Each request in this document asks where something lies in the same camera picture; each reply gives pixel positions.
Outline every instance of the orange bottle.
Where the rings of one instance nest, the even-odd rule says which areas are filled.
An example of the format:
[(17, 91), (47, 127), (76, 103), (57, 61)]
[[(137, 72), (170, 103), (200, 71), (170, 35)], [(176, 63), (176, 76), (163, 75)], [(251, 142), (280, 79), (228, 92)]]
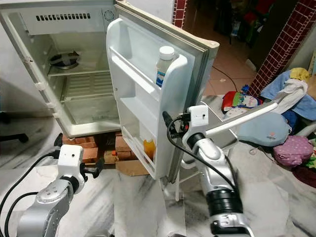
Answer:
[(154, 154), (155, 154), (155, 143), (152, 139), (150, 139), (149, 141), (147, 141), (146, 139), (144, 140), (144, 152), (148, 155), (148, 157), (151, 160), (154, 160)]

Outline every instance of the pink bag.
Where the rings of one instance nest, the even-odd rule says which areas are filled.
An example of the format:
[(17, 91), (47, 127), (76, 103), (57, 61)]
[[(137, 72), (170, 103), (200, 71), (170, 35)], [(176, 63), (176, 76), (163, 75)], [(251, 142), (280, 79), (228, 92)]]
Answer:
[(295, 167), (311, 157), (313, 146), (304, 136), (288, 136), (282, 145), (273, 148), (273, 153), (280, 164)]

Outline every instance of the brick wall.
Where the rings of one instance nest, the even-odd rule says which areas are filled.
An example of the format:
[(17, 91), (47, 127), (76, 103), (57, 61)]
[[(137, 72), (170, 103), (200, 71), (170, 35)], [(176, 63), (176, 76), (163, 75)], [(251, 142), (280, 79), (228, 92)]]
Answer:
[(172, 24), (182, 28), (186, 17), (186, 8), (189, 0), (174, 0)]
[(251, 95), (259, 95), (261, 90), (282, 72), (315, 21), (316, 0), (298, 0), (250, 86)]

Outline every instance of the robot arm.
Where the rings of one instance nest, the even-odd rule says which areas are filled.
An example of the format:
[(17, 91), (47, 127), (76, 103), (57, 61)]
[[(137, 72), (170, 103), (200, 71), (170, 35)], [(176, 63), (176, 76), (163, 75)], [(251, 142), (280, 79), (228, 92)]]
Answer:
[(58, 176), (41, 190), (34, 203), (22, 215), (17, 229), (18, 237), (54, 237), (61, 218), (69, 210), (74, 194), (78, 194), (87, 181), (85, 173), (96, 178), (103, 168), (103, 160), (96, 168), (85, 168), (81, 146), (63, 145), (58, 160)]
[[(214, 143), (203, 138), (202, 134), (196, 135), (193, 152), (205, 162), (214, 166), (224, 174), (233, 185), (233, 173), (227, 164), (225, 154)], [(253, 232), (243, 214), (242, 202), (238, 193), (219, 174), (205, 166), (200, 161), (195, 161), (200, 171), (200, 180), (210, 214), (210, 228), (218, 237), (251, 236)]]
[[(208, 205), (211, 231), (218, 237), (254, 237), (254, 234), (243, 214), (239, 190), (229, 160), (207, 136), (253, 119), (276, 106), (276, 103), (268, 103), (252, 112), (247, 112), (244, 116), (218, 124), (210, 130), (207, 130), (208, 107), (206, 105), (189, 107), (187, 113), (173, 121), (167, 112), (163, 112), (170, 142), (177, 146), (171, 138), (182, 138), (182, 143), (188, 153), (197, 159), (195, 163), (200, 172), (201, 185)], [(172, 124), (176, 120), (183, 122), (180, 132), (177, 132)]]

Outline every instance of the refrigerator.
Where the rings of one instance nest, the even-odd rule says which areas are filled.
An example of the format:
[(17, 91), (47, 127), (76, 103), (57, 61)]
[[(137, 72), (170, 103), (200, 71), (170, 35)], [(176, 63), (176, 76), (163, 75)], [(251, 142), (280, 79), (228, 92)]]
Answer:
[[(197, 38), (126, 1), (0, 0), (0, 20), (64, 134), (122, 130), (153, 178), (168, 175), (175, 149), (162, 112), (173, 118), (197, 104), (219, 43)], [(159, 48), (175, 60), (156, 85)], [(51, 59), (75, 52), (77, 66)], [(155, 144), (153, 159), (144, 140)]]

